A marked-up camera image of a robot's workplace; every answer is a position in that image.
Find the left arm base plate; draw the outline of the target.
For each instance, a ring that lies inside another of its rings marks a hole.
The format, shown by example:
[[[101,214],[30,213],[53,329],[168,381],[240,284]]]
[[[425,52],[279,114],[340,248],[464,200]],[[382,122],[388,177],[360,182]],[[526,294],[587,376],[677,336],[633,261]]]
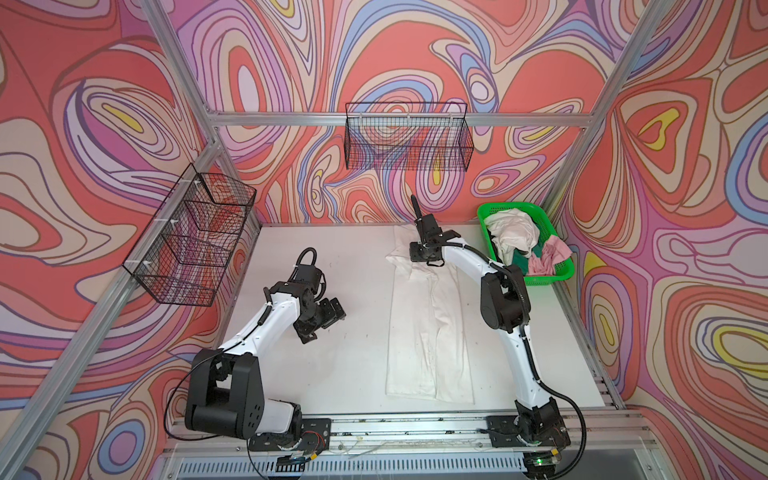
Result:
[[[253,452],[321,453],[328,449],[332,420],[326,417],[303,418],[284,433],[259,433],[247,441]]]

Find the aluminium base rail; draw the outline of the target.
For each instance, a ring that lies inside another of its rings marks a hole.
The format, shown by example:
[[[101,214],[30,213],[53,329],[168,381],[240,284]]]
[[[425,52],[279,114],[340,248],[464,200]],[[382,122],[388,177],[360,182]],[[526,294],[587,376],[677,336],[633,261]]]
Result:
[[[333,415],[328,445],[302,465],[240,440],[178,444],[152,479],[522,479],[532,467],[571,479],[672,479],[645,419],[627,410],[565,412],[570,446],[496,447],[487,411]]]

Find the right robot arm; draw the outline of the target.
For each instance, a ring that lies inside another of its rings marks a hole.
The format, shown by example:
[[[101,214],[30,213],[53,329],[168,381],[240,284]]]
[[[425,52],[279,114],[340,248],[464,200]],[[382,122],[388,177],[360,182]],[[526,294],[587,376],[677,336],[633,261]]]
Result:
[[[530,335],[531,301],[521,269],[491,259],[456,231],[442,229],[432,214],[422,212],[416,196],[410,200],[419,236],[409,245],[410,260],[434,267],[449,264],[476,281],[481,318],[500,335],[515,381],[515,413],[488,416],[480,432],[489,437],[494,448],[525,447],[527,478],[565,477],[583,459],[586,419],[572,398],[547,385],[539,374]],[[571,438],[559,409],[560,400],[575,412],[580,433],[578,450],[565,466],[560,462]]]

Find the pink cloth in basket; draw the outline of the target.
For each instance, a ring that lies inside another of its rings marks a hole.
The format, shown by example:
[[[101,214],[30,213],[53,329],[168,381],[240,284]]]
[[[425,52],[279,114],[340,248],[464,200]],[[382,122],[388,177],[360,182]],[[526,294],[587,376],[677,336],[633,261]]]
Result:
[[[532,252],[528,260],[528,276],[554,276],[556,266],[568,260],[572,251],[559,237],[550,236],[542,246],[541,253]]]

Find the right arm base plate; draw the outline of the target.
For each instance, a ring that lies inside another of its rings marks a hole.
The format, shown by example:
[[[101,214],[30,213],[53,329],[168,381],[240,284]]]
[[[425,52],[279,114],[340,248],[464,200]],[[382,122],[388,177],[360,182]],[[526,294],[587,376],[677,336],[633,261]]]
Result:
[[[537,420],[526,415],[488,416],[485,431],[494,448],[542,447],[564,449],[571,439],[561,417]]]

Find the green cloth in basket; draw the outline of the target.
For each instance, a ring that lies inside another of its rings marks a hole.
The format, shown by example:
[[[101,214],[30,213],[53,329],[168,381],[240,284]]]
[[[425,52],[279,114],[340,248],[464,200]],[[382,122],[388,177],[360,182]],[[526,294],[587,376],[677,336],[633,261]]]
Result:
[[[541,245],[536,245],[529,253],[515,249],[512,263],[517,265],[525,276],[541,276],[541,253]]]

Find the aluminium frame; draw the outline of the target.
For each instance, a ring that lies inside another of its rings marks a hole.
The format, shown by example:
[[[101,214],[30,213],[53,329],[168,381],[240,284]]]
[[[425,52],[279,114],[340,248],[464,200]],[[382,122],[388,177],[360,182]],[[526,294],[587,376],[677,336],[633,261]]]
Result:
[[[5,1],[1,445],[124,274],[182,172],[256,190],[254,221],[395,223],[416,195],[464,222],[564,190],[577,126],[620,84],[646,1]],[[459,101],[466,171],[346,169],[351,101]]]

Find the white cloth in basket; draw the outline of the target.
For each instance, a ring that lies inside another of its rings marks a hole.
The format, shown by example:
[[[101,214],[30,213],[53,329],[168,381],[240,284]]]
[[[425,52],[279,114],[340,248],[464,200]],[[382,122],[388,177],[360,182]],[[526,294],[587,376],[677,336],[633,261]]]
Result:
[[[500,253],[512,255],[520,251],[525,257],[533,253],[540,231],[531,216],[513,208],[498,211],[485,219],[486,229],[495,237]]]

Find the white t shirt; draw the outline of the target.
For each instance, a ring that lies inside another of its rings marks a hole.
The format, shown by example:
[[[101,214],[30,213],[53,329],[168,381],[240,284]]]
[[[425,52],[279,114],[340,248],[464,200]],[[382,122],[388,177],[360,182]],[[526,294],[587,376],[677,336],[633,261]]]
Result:
[[[457,269],[415,263],[413,226],[395,226],[385,392],[454,404],[474,402]]]

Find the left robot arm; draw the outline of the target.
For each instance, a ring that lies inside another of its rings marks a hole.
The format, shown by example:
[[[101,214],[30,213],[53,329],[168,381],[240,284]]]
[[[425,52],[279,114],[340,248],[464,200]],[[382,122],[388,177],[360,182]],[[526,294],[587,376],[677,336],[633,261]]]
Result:
[[[288,279],[263,289],[264,305],[239,332],[196,355],[184,416],[188,430],[248,441],[301,439],[301,407],[267,397],[260,360],[284,333],[292,330],[307,344],[346,317],[340,301],[325,296],[327,280],[316,262],[317,250],[305,248]]]

